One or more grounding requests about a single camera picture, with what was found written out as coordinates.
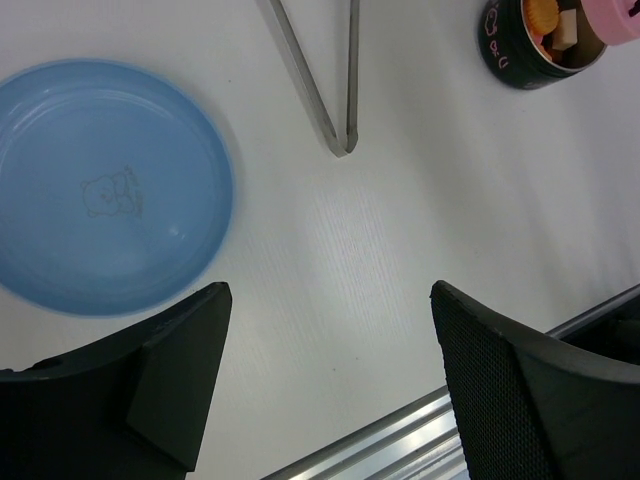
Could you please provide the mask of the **blue plate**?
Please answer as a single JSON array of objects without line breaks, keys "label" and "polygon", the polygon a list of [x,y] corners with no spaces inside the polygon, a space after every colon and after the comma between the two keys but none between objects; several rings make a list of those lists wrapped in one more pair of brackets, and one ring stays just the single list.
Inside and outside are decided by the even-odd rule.
[{"label": "blue plate", "polygon": [[68,59],[1,83],[1,286],[110,317],[160,305],[209,268],[230,228],[223,134],[144,69]]}]

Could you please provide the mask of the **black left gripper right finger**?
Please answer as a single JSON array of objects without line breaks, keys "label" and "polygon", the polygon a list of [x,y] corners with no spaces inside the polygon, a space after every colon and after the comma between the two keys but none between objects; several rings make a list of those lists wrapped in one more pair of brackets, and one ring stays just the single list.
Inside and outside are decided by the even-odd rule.
[{"label": "black left gripper right finger", "polygon": [[445,281],[431,310],[473,479],[639,475],[639,291],[542,333]]}]

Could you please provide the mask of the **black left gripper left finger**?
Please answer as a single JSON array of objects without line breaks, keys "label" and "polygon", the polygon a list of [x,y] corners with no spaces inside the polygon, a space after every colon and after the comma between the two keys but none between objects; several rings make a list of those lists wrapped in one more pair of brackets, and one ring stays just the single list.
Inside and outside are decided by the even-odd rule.
[{"label": "black left gripper left finger", "polygon": [[225,282],[1,373],[5,479],[183,479],[196,468],[232,309]]}]

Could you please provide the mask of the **white food piece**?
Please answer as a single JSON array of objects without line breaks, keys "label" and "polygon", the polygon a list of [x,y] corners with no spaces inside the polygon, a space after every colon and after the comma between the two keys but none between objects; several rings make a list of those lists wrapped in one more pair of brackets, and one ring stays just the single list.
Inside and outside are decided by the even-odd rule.
[{"label": "white food piece", "polygon": [[552,48],[565,51],[578,43],[577,10],[561,11],[558,24],[552,32]]}]

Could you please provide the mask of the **steel lunch box bowl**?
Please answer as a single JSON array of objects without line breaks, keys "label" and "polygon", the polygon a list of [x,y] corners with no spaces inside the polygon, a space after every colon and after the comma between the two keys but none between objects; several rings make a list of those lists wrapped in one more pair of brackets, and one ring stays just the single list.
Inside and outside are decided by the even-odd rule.
[{"label": "steel lunch box bowl", "polygon": [[523,13],[523,1],[488,1],[480,15],[477,42],[489,71],[503,84],[520,90],[536,90],[570,78],[596,63],[606,45],[594,33],[579,1],[560,1],[562,10],[577,10],[578,43],[565,51],[552,48],[552,35],[543,45],[553,62],[532,43]]}]

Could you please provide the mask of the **pink lid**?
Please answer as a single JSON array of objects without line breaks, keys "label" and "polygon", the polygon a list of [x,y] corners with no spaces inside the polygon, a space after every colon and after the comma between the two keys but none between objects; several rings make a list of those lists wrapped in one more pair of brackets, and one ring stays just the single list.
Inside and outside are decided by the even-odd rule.
[{"label": "pink lid", "polygon": [[638,40],[639,0],[582,0],[595,35],[607,46]]}]

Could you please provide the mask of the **pink round food piece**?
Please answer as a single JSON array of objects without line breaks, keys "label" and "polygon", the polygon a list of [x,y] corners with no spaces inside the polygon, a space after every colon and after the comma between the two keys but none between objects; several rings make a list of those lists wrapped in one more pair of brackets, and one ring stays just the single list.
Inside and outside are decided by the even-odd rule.
[{"label": "pink round food piece", "polygon": [[543,45],[544,37],[542,35],[538,35],[534,33],[530,33],[530,37],[537,51],[549,62],[553,62],[552,55],[545,49]]}]

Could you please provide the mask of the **metal tweezers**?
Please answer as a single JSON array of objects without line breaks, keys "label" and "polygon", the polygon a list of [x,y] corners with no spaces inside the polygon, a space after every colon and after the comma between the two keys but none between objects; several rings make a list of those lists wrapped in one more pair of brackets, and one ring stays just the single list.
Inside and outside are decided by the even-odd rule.
[{"label": "metal tweezers", "polygon": [[358,144],[359,1],[259,1],[318,141],[337,159]]}]

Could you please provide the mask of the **orange fish-shaped food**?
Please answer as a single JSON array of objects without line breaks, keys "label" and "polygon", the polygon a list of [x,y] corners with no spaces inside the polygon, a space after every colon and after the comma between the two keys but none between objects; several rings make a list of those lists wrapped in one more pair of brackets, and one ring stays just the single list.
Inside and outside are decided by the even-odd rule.
[{"label": "orange fish-shaped food", "polygon": [[559,6],[556,0],[525,0],[523,13],[528,25],[540,35],[553,31],[559,22]]}]

